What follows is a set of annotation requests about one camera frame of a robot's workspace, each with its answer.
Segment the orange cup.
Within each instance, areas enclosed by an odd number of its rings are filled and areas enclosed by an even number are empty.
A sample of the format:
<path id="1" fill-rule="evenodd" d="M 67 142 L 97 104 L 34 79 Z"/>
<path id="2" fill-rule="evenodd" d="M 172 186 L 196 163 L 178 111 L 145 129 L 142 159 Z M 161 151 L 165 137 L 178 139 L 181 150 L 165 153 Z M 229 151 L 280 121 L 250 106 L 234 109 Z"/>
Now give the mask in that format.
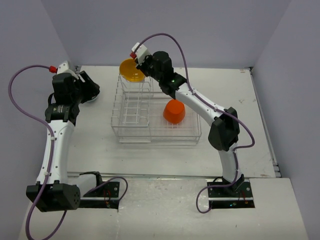
<path id="1" fill-rule="evenodd" d="M 179 124 L 185 115 L 185 105 L 176 99 L 170 100 L 163 110 L 163 117 L 172 124 Z"/>

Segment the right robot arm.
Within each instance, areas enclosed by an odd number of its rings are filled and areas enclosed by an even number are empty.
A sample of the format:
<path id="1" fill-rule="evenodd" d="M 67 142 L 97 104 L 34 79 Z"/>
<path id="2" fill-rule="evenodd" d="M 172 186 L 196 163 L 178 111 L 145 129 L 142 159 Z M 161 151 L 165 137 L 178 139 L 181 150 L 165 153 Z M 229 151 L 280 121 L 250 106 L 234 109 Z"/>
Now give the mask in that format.
<path id="1" fill-rule="evenodd" d="M 237 111 L 230 107 L 225 109 L 209 100 L 205 104 L 196 96 L 194 88 L 189 88 L 187 79 L 176 73 L 172 60 L 165 51 L 151 54 L 147 49 L 135 51 L 136 68 L 158 82 L 162 92 L 178 100 L 195 111 L 210 126 L 208 141 L 215 148 L 222 165 L 223 191 L 233 197 L 241 191 L 244 176 L 240 171 L 236 154 L 240 133 L 239 123 L 234 119 Z"/>

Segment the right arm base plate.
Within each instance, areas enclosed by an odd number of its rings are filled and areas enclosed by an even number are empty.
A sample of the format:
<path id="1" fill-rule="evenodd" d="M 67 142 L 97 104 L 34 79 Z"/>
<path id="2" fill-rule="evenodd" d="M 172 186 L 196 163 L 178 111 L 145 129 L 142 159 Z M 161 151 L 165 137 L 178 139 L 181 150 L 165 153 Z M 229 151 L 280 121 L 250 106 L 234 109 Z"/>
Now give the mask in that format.
<path id="1" fill-rule="evenodd" d="M 253 209 L 255 208 L 251 183 L 248 179 L 236 191 L 227 191 L 222 187 L 210 187 L 207 190 L 211 209 Z"/>

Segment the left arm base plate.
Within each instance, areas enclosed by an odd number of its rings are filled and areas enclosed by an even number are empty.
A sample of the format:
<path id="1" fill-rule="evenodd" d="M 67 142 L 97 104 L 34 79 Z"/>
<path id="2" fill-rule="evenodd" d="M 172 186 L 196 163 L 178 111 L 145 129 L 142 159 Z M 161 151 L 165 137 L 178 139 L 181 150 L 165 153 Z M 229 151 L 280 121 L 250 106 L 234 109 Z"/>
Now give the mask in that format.
<path id="1" fill-rule="evenodd" d="M 86 193 L 80 199 L 79 208 L 87 209 L 118 209 L 119 181 L 111 181 L 103 187 Z"/>

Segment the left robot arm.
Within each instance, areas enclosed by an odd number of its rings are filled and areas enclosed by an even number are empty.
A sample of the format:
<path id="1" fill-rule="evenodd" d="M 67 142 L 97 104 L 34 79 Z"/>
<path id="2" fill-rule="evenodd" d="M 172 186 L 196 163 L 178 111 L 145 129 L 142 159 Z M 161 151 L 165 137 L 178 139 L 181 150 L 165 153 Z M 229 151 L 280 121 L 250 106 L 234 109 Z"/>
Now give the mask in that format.
<path id="1" fill-rule="evenodd" d="M 58 73 L 52 78 L 53 93 L 48 97 L 45 123 L 48 125 L 44 158 L 34 185 L 26 188 L 26 196 L 41 212 L 76 210 L 81 197 L 90 193 L 97 197 L 104 184 L 98 171 L 81 173 L 68 181 L 67 166 L 72 134 L 79 105 L 94 100 L 100 87 L 85 71 Z"/>

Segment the mint green bowl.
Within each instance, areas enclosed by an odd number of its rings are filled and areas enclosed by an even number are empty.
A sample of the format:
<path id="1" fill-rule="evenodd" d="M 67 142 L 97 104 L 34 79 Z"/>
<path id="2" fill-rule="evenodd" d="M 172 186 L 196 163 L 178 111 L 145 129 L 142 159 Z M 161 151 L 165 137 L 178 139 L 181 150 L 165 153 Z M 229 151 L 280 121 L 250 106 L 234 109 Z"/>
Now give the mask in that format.
<path id="1" fill-rule="evenodd" d="M 95 103 L 98 99 L 99 99 L 99 96 L 97 95 L 97 96 L 93 97 L 91 100 L 88 100 L 86 103 L 87 103 L 87 104 L 93 104 L 93 103 Z"/>

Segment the yellow bowl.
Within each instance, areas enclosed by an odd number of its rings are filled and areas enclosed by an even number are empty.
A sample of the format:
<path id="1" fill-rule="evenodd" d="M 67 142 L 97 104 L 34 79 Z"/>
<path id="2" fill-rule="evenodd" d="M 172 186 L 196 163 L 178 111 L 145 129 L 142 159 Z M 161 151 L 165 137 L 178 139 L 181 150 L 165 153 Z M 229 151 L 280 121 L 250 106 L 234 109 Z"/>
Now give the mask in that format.
<path id="1" fill-rule="evenodd" d="M 120 64 L 119 73 L 129 82 L 142 82 L 145 79 L 145 75 L 136 68 L 136 62 L 132 58 L 128 58 Z"/>

